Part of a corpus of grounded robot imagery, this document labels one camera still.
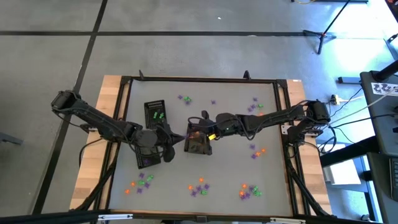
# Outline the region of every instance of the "black cable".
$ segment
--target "black cable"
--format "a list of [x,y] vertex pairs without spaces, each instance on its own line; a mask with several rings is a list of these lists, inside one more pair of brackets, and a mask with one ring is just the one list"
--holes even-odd
[[99,139],[97,139],[97,140],[95,140],[95,141],[89,142],[89,143],[85,144],[85,145],[80,149],[80,153],[79,153],[79,167],[80,167],[80,165],[81,165],[81,159],[82,159],[81,156],[83,155],[83,151],[85,150],[85,148],[86,148],[87,146],[91,145],[91,144],[94,144],[94,143],[100,141],[100,140],[102,140],[102,138],[99,138]]
[[163,151],[162,151],[162,152],[152,153],[152,154],[149,154],[149,155],[137,153],[137,151],[136,151],[136,150],[133,148],[133,146],[131,145],[131,142],[129,141],[129,138],[126,136],[126,134],[125,134],[119,127],[117,127],[116,125],[114,125],[113,123],[111,123],[111,122],[109,122],[109,121],[107,121],[107,120],[105,120],[105,119],[102,119],[99,115],[97,115],[97,114],[95,114],[95,113],[93,113],[93,112],[91,112],[91,111],[89,111],[89,110],[86,110],[86,109],[83,109],[83,108],[74,108],[74,109],[63,109],[63,110],[57,110],[57,111],[59,111],[59,112],[66,112],[66,111],[70,111],[70,110],[72,110],[72,111],[73,111],[73,110],[82,110],[82,111],[84,111],[85,113],[90,113],[90,114],[96,116],[97,118],[100,119],[100,121],[102,121],[102,122],[104,121],[105,123],[108,123],[109,125],[111,125],[111,126],[114,127],[115,129],[117,129],[117,130],[123,135],[124,139],[125,139],[126,142],[127,142],[127,145],[130,147],[130,149],[131,149],[134,153],[138,154],[139,156],[142,156],[142,157],[152,157],[152,156],[156,156],[156,155],[159,155],[159,154],[163,153]]
[[55,115],[57,115],[57,117],[61,118],[62,120],[66,121],[68,124],[70,124],[72,126],[75,126],[75,127],[78,127],[78,128],[81,128],[79,125],[73,124],[72,122],[70,122],[70,121],[66,120],[65,118],[61,117],[59,114],[55,113]]
[[341,108],[339,108],[338,110],[336,110],[334,113],[333,113],[333,115],[331,115],[330,117],[333,117],[334,115],[336,115],[336,113],[337,112],[339,112],[341,109],[343,109],[343,107],[345,106],[345,105],[347,105],[347,103],[349,103],[353,98],[354,98],[354,96],[356,96],[360,91],[362,90],[362,87],[345,103],[345,104],[343,104],[343,106],[341,106]]
[[331,127],[331,128],[339,128],[339,127],[341,127],[343,125],[346,125],[346,124],[352,124],[352,123],[355,123],[355,122],[365,121],[367,119],[374,119],[374,118],[381,118],[381,117],[385,117],[385,116],[395,116],[395,115],[398,115],[398,114],[383,114],[383,115],[372,116],[372,117],[368,117],[368,118],[364,118],[364,119],[359,119],[359,120],[356,120],[356,121],[347,122],[347,123],[344,123],[344,124],[339,124],[339,125],[337,125],[335,127]]

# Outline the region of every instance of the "wooden plank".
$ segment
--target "wooden plank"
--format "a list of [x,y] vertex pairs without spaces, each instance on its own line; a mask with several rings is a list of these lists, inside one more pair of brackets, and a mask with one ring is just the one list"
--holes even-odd
[[[287,80],[287,86],[291,105],[296,105],[302,100],[305,100],[304,87],[301,80]],[[316,144],[315,138],[305,137],[305,141]],[[325,179],[323,178],[323,171],[318,151],[308,144],[300,146],[299,149],[305,185],[322,208],[331,214],[328,192],[326,189]],[[300,203],[302,204],[300,191],[297,190],[298,189],[296,188],[297,201],[299,202],[300,200]]]
[[[113,116],[120,80],[121,76],[119,75],[104,76],[96,109],[108,116]],[[100,136],[97,132],[89,133],[87,142],[92,142],[99,138]],[[72,200],[70,202],[70,209],[81,205],[98,183],[104,161],[105,149],[105,140],[94,143],[85,149],[76,180],[75,190],[73,191]]]

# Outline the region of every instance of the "table leg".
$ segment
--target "table leg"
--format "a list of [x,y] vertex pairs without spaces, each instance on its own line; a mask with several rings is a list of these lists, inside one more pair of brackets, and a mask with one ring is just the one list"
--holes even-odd
[[330,166],[348,159],[363,156],[367,152],[379,152],[379,144],[375,136],[321,156],[321,165],[322,167]]

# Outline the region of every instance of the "white cable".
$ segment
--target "white cable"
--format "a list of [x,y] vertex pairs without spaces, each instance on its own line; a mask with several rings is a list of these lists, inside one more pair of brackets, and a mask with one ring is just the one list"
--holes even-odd
[[336,123],[337,121],[341,121],[342,119],[345,119],[345,118],[347,118],[347,117],[349,117],[349,116],[351,116],[351,115],[354,115],[354,114],[356,114],[356,113],[358,113],[358,112],[360,112],[360,111],[362,111],[362,110],[365,110],[366,108],[369,108],[370,106],[372,106],[372,105],[376,104],[377,102],[381,101],[382,99],[384,99],[384,97],[390,95],[393,91],[396,90],[396,88],[398,88],[398,86],[395,86],[391,91],[389,91],[389,92],[386,93],[384,96],[382,96],[382,97],[380,97],[379,99],[377,99],[375,102],[373,102],[373,103],[371,103],[371,104],[365,106],[364,108],[362,108],[362,109],[360,109],[360,110],[358,110],[358,111],[355,111],[354,113],[351,113],[351,114],[349,114],[349,115],[347,115],[347,116],[344,116],[344,117],[342,117],[342,118],[340,118],[340,119],[337,119],[336,121],[330,123],[328,126],[325,126],[323,129],[329,127],[331,124]]

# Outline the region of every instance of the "concrete floor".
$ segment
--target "concrete floor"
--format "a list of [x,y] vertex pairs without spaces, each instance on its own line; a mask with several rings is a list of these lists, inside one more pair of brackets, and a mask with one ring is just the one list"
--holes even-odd
[[[100,5],[100,0],[0,0],[0,30],[91,31]],[[301,79],[308,99],[326,101],[331,94],[348,99],[359,86],[338,85],[337,77],[357,77],[393,61],[375,19],[380,12],[372,13],[372,5],[350,4],[331,28],[339,39],[327,42],[321,55],[314,53],[318,39],[305,37],[97,37],[80,93],[95,105],[104,75],[137,75],[139,69],[145,75],[236,78],[249,70],[254,78]],[[114,0],[100,30],[323,31],[341,6],[289,0]],[[50,102],[57,91],[74,86],[88,40],[0,35],[0,131],[24,140],[22,146],[0,144],[0,217],[30,213],[60,124]],[[334,118],[361,103],[350,103]],[[359,127],[366,133],[359,135]],[[343,130],[354,141],[373,135],[370,122]],[[329,136],[326,132],[322,138]],[[69,127],[44,212],[68,210],[86,137]],[[340,132],[338,139],[344,139]],[[345,193],[339,194],[364,203]],[[344,201],[331,203],[335,215],[354,218],[338,211]]]

